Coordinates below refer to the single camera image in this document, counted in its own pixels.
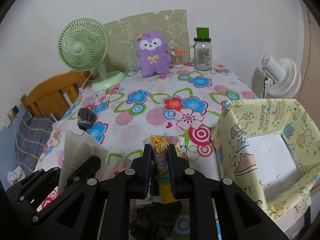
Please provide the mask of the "yellow cartoon tissue pack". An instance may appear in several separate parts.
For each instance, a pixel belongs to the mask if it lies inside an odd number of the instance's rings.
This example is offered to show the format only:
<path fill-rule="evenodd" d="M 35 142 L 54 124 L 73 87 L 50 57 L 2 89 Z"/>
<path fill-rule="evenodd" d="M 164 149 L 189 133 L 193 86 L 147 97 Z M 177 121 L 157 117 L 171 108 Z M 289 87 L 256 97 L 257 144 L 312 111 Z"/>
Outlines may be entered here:
<path fill-rule="evenodd" d="M 167 158 L 168 146 L 173 144 L 178 157 L 188 159 L 184 137 L 150 135 L 144 140 L 153 149 L 151 162 L 150 195 L 151 201 L 162 204 L 175 202 L 170 186 L 169 164 Z"/>

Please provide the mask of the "white towel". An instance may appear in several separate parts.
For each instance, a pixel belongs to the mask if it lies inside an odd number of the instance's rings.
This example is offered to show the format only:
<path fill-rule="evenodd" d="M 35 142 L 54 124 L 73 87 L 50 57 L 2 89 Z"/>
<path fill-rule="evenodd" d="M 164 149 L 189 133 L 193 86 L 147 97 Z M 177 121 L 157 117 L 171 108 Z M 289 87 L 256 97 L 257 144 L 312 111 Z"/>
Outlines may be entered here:
<path fill-rule="evenodd" d="M 101 180 L 107 169 L 106 159 L 108 150 L 87 133 L 80 136 L 72 131 L 67 131 L 64 160 L 61 167 L 57 194 L 61 194 L 65 190 L 67 179 L 93 155 L 99 157 L 101 161 L 101 166 L 95 173 L 95 178 Z"/>

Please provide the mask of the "white crumpled cloth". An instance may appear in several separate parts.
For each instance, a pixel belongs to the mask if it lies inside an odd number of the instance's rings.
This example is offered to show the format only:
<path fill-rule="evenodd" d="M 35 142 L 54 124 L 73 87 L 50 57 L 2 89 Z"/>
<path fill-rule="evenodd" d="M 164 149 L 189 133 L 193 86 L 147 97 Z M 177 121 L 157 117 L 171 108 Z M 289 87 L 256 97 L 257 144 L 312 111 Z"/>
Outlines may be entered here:
<path fill-rule="evenodd" d="M 7 180 L 10 185 L 14 185 L 24 178 L 25 173 L 20 166 L 16 167 L 13 171 L 9 171 L 7 174 Z"/>

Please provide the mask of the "floral tablecloth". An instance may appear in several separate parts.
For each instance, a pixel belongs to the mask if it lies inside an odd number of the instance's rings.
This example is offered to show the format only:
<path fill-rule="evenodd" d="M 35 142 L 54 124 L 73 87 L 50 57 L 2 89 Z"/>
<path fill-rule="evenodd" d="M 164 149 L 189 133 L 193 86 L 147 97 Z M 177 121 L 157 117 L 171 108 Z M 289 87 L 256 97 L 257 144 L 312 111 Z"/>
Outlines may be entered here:
<path fill-rule="evenodd" d="M 182 153 L 191 167 L 219 179 L 211 133 L 227 101 L 254 99 L 256 94 L 223 65 L 209 72 L 184 67 L 152 77 L 142 77 L 137 69 L 125 74 L 111 89 L 87 88 L 80 94 L 54 127 L 36 168 L 62 165 L 66 133 L 83 134 L 77 117 L 79 109 L 87 107 L 98 117 L 88 134 L 108 150 L 105 179 L 116 174 L 116 165 L 140 157 L 151 135 L 172 143 L 183 137 Z"/>

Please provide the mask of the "grey plaid pillow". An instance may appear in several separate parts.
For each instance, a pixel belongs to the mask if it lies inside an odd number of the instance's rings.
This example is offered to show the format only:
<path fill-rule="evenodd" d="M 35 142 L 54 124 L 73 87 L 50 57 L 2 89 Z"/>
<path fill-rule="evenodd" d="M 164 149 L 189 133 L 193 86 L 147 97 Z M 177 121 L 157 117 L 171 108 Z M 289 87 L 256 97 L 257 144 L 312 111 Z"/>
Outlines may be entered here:
<path fill-rule="evenodd" d="M 37 118 L 25 112 L 16 132 L 17 161 L 26 175 L 33 173 L 53 130 L 54 118 Z"/>

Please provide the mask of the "grey rolled sock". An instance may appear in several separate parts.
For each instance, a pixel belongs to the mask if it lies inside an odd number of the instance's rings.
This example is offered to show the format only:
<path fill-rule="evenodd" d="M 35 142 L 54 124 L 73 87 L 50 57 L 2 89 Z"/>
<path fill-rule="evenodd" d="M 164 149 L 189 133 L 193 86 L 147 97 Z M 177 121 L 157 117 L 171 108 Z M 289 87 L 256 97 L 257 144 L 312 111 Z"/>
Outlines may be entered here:
<path fill-rule="evenodd" d="M 77 119 L 78 127 L 83 131 L 87 131 L 92 128 L 93 124 L 97 121 L 98 116 L 89 108 L 80 108 Z"/>

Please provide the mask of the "black cloth bundle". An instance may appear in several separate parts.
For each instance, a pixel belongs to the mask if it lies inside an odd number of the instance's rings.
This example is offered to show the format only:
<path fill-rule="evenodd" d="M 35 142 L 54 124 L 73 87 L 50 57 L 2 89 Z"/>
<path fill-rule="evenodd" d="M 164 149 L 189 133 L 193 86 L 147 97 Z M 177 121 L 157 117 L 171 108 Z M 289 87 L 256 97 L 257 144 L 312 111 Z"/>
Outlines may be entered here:
<path fill-rule="evenodd" d="M 175 227 L 182 208 L 176 201 L 169 204 L 151 203 L 137 209 L 136 218 L 129 223 L 131 236 L 135 239 L 168 239 Z"/>

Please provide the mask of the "glass mason jar mug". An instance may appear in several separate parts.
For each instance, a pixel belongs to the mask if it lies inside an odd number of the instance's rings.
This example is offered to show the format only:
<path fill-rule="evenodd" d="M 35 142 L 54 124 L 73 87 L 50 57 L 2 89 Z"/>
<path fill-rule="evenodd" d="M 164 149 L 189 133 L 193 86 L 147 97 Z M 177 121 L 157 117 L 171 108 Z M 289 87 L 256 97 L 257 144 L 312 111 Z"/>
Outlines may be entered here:
<path fill-rule="evenodd" d="M 212 45 L 210 38 L 194 38 L 194 44 L 188 48 L 189 60 L 196 70 L 210 71 L 212 68 Z"/>

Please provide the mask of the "yellow cartoon storage box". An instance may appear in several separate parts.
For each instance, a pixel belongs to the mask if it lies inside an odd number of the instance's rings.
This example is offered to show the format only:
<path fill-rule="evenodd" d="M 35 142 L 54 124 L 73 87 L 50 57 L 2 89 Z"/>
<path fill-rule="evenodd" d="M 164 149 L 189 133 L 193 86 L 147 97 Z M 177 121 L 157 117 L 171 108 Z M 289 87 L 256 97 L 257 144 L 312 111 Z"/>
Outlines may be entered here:
<path fill-rule="evenodd" d="M 297 100 L 228 101 L 212 140 L 221 177 L 272 220 L 310 207 L 319 180 L 319 130 Z"/>

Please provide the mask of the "wooden chair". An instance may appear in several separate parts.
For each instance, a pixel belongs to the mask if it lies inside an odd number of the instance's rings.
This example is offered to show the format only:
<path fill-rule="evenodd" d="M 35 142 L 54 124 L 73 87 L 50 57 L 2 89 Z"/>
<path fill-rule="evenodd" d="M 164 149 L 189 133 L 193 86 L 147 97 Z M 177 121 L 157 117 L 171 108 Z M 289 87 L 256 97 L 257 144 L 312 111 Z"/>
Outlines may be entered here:
<path fill-rule="evenodd" d="M 86 88 L 90 84 L 86 80 L 90 75 L 90 72 L 71 70 L 51 77 L 21 97 L 21 103 L 35 117 L 53 115 L 60 120 L 78 98 L 80 87 Z"/>

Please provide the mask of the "purple plush toy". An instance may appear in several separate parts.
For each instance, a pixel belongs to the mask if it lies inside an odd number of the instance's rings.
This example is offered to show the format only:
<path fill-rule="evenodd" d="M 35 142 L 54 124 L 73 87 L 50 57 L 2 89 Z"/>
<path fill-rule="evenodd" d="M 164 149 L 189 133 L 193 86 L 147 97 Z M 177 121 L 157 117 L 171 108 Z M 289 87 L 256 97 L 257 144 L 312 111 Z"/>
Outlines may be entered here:
<path fill-rule="evenodd" d="M 137 38 L 136 54 L 142 77 L 170 72 L 171 56 L 167 52 L 167 42 L 159 30 L 152 30 Z"/>

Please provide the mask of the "green cup on jar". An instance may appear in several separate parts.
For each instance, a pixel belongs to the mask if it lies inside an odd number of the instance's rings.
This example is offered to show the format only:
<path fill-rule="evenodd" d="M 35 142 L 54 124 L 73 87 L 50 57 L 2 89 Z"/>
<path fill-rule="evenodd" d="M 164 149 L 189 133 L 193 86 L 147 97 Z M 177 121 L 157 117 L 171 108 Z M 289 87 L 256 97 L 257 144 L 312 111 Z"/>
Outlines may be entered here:
<path fill-rule="evenodd" d="M 209 39 L 209 28 L 207 27 L 196 27 L 196 35 L 199 39 Z"/>

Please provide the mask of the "green desk fan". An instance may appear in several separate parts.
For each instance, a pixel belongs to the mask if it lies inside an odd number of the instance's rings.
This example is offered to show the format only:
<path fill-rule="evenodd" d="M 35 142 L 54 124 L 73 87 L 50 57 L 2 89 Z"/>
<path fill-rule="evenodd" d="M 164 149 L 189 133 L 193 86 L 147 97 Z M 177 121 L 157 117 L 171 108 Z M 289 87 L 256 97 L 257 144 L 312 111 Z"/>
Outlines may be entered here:
<path fill-rule="evenodd" d="M 125 74 L 107 72 L 105 58 L 108 37 L 104 26 L 90 18 L 80 18 L 64 27 L 58 39 L 58 55 L 61 61 L 76 72 L 96 69 L 99 77 L 92 82 L 93 91 L 102 91 L 121 83 Z"/>

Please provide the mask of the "white standing fan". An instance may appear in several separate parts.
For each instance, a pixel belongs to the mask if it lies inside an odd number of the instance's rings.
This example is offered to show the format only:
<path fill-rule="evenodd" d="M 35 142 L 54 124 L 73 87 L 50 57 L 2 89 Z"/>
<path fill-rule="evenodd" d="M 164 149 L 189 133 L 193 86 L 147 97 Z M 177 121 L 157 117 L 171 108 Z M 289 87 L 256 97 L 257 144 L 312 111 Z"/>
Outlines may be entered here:
<path fill-rule="evenodd" d="M 289 58 L 276 60 L 265 54 L 259 60 L 251 85 L 259 98 L 296 99 L 302 84 L 300 70 Z"/>

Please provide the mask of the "green cartoon wall board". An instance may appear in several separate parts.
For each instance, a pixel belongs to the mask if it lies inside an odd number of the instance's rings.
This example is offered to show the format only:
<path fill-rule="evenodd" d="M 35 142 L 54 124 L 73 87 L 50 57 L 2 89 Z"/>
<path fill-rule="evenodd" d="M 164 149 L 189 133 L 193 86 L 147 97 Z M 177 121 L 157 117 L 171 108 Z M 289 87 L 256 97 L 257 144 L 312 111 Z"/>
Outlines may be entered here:
<path fill-rule="evenodd" d="M 108 35 L 105 67 L 112 70 L 138 68 L 137 37 L 151 30 L 158 30 L 167 42 L 167 50 L 187 50 L 189 33 L 185 9 L 148 12 L 121 18 L 104 24 Z"/>

